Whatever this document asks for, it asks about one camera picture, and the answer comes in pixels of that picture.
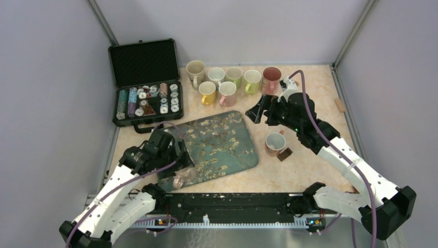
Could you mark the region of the lime green faceted mug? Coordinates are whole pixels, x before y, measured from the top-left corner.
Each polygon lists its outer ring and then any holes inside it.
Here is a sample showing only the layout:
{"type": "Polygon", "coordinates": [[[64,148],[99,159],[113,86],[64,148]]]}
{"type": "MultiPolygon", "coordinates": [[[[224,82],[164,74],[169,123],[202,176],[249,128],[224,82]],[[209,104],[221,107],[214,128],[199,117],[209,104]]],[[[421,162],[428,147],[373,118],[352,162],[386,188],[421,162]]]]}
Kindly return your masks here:
{"type": "Polygon", "coordinates": [[[258,92],[262,75],[257,70],[248,70],[244,73],[244,92],[246,95],[254,95],[258,92]]]}

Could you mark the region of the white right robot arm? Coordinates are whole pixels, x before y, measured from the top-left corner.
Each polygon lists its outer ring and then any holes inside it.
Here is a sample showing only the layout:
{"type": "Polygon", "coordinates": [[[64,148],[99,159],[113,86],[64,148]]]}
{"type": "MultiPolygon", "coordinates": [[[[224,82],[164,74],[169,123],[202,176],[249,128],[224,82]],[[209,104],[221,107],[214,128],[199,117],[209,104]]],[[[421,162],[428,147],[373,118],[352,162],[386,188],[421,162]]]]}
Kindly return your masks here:
{"type": "Polygon", "coordinates": [[[306,211],[316,213],[322,208],[341,213],[361,222],[379,240],[389,238],[411,217],[416,192],[376,172],[331,124],[317,117],[315,103],[308,95],[298,92],[287,99],[262,95],[245,115],[256,124],[266,116],[267,125],[295,131],[304,147],[336,168],[357,190],[348,193],[315,182],[303,192],[306,211]]]}

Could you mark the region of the cream patterned mug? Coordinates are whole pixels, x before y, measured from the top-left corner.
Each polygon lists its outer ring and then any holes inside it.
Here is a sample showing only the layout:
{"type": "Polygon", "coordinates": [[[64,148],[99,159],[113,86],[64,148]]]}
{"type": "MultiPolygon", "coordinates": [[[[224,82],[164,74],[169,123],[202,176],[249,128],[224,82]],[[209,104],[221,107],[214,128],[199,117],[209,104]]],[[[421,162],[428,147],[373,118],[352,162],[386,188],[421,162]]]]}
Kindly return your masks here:
{"type": "Polygon", "coordinates": [[[186,65],[186,71],[189,75],[192,87],[195,90],[198,90],[199,86],[205,81],[206,78],[205,64],[201,60],[190,61],[186,65]]]}

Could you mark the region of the light green mug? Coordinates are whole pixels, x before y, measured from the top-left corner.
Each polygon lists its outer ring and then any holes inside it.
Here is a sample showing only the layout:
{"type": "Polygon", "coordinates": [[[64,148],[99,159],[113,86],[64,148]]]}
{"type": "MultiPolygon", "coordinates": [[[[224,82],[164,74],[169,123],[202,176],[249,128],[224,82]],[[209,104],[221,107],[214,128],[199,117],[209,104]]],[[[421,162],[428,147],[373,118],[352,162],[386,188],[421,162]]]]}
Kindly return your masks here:
{"type": "Polygon", "coordinates": [[[243,72],[239,67],[230,67],[226,70],[226,81],[233,82],[237,89],[240,88],[242,82],[243,72]]]}

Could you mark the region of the red-bottomed glass mug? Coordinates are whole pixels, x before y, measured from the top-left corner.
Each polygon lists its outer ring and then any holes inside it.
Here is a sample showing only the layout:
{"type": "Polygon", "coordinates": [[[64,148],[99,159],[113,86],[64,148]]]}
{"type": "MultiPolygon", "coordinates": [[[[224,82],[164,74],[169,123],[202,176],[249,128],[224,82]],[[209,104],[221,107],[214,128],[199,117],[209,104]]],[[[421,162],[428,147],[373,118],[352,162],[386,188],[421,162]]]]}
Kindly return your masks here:
{"type": "Polygon", "coordinates": [[[278,89],[281,79],[281,71],[276,67],[268,67],[263,71],[261,92],[267,95],[274,95],[278,89]]]}

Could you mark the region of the light pink glass mug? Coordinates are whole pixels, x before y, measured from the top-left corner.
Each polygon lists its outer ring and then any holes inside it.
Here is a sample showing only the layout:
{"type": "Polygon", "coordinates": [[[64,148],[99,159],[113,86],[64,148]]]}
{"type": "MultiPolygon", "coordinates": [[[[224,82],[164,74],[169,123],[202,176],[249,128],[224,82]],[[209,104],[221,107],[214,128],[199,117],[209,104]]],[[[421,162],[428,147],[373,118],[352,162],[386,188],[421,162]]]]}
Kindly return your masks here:
{"type": "Polygon", "coordinates": [[[197,176],[197,171],[194,167],[186,167],[179,171],[176,171],[175,174],[176,175],[173,179],[173,188],[175,190],[178,190],[182,188],[186,182],[194,180],[197,176]]]}

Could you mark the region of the pink upside-down mug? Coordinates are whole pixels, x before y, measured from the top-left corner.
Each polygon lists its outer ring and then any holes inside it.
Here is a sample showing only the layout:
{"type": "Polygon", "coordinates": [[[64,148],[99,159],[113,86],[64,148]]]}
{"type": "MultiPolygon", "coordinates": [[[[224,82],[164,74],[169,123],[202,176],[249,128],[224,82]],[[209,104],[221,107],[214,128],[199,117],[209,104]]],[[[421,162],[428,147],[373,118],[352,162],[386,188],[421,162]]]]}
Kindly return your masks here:
{"type": "Polygon", "coordinates": [[[221,107],[231,107],[237,102],[237,86],[233,82],[220,83],[218,92],[220,94],[219,104],[221,107]]]}

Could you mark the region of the terracotta upside-down mug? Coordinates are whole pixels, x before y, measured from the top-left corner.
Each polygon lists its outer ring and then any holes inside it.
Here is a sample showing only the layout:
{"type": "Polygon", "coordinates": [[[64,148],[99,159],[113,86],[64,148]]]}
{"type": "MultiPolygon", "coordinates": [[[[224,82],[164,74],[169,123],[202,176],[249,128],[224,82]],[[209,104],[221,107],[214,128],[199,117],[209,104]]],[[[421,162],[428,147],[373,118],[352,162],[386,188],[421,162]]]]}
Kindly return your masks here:
{"type": "Polygon", "coordinates": [[[270,133],[265,139],[265,151],[269,156],[275,157],[280,154],[286,146],[284,130],[270,133]]]}

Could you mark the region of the yellow upside-down mug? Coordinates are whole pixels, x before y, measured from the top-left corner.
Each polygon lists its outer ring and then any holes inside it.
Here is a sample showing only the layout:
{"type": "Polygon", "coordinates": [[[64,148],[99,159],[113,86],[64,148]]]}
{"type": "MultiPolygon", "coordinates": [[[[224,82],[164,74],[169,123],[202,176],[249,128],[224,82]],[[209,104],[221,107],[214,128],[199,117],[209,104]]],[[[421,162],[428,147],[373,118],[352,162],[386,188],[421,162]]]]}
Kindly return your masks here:
{"type": "Polygon", "coordinates": [[[212,105],[216,101],[216,85],[213,82],[206,81],[200,84],[198,91],[201,94],[202,105],[212,105]]]}

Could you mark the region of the white and blue mug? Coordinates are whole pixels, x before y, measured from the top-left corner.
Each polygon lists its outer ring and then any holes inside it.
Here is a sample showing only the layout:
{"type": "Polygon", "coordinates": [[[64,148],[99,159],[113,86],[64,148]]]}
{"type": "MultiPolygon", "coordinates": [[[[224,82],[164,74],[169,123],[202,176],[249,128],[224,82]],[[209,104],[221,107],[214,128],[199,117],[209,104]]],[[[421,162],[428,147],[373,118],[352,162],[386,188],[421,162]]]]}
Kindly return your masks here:
{"type": "Polygon", "coordinates": [[[220,67],[211,68],[207,73],[209,81],[213,82],[216,87],[219,87],[219,84],[224,81],[225,75],[225,71],[220,67]]]}

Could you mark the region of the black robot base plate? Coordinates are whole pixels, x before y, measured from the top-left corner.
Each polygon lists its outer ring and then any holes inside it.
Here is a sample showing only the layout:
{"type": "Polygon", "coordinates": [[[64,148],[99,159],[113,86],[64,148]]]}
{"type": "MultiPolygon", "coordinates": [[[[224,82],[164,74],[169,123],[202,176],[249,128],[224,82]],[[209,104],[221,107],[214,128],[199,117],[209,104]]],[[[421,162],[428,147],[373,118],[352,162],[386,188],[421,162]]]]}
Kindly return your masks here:
{"type": "Polygon", "coordinates": [[[146,216],[173,216],[180,224],[204,216],[213,224],[273,224],[323,213],[301,193],[169,193],[146,216]]]}

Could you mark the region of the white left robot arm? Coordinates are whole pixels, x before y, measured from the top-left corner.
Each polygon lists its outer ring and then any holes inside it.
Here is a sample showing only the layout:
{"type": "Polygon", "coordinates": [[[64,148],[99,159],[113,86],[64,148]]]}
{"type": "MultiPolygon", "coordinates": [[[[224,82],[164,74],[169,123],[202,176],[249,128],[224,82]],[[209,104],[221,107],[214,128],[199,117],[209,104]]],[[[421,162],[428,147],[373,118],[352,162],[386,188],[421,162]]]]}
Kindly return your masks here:
{"type": "Polygon", "coordinates": [[[106,185],[73,221],[64,221],[59,232],[66,247],[112,247],[118,237],[147,213],[165,209],[166,193],[149,184],[128,204],[125,197],[141,179],[173,172],[193,164],[184,140],[162,129],[152,131],[140,146],[125,150],[106,185]]]}

